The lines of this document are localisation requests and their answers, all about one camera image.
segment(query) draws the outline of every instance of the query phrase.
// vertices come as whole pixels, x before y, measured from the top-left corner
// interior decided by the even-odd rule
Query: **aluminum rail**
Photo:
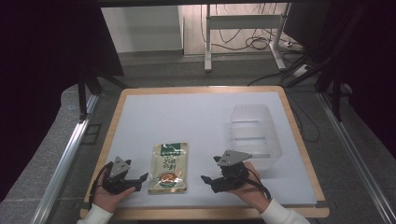
[[[67,172],[69,171],[70,165],[76,155],[79,143],[81,142],[82,136],[87,129],[88,122],[91,118],[92,111],[96,105],[98,97],[92,95],[87,103],[87,112],[88,116],[85,120],[79,123],[64,150],[64,154],[62,155],[58,166],[52,176],[52,179],[47,186],[46,191],[44,192],[43,197],[41,198],[40,204],[35,210],[34,217],[31,221],[32,224],[45,223],[47,218],[50,215],[50,210],[58,196],[58,193],[64,183],[64,179],[66,178]]]
[[[352,160],[353,165],[358,171],[359,176],[361,177],[361,181],[364,186],[367,188],[376,208],[378,209],[379,214],[383,218],[386,224],[396,223],[396,216],[393,212],[390,203],[385,196],[382,189],[376,183],[373,175],[370,173],[369,168],[361,158],[361,154],[359,153],[356,146],[353,144],[352,139],[347,133],[346,128],[344,127],[343,122],[339,122],[335,115],[332,113],[332,103],[329,100],[329,97],[326,93],[318,93],[318,98],[322,102],[322,105],[330,118],[330,121],[340,137],[343,145],[346,148],[346,152],[349,158]]]

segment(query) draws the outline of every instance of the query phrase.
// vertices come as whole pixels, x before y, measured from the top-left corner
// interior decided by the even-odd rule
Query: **white sleeve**
[[[268,208],[260,214],[267,224],[309,224],[306,218],[293,210],[284,208],[274,199],[271,200]]]
[[[88,215],[84,219],[80,219],[77,224],[107,224],[112,216],[112,213],[92,204],[92,208]]]

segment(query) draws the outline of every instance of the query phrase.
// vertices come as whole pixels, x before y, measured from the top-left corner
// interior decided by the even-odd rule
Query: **black curtain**
[[[396,158],[395,10],[392,1],[368,3],[337,72],[353,90],[350,104]]]
[[[99,7],[2,1],[1,201],[32,159],[78,75],[123,76]]]

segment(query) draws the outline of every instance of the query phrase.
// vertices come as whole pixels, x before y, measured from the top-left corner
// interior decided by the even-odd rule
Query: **human hand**
[[[249,169],[248,178],[259,183],[260,175],[251,162],[245,161],[245,166]],[[248,183],[245,183],[239,189],[232,189],[228,190],[227,192],[238,196],[244,203],[252,206],[257,211],[259,211],[259,213],[263,213],[270,204],[270,201],[265,197],[264,193],[260,189]]]
[[[98,184],[96,186],[96,191],[93,196],[93,203],[102,209],[105,209],[109,213],[114,213],[117,208],[117,205],[126,197],[131,195],[135,191],[135,187],[130,189],[126,189],[125,191],[121,192],[120,194],[111,194],[106,189],[102,187],[103,178],[105,177],[105,173],[107,170],[102,172],[99,176]]]

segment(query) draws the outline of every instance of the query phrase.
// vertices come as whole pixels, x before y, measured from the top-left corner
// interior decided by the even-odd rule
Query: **transparent plastic container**
[[[236,105],[231,115],[232,150],[250,153],[257,170],[268,170],[282,156],[274,121],[266,105]]]

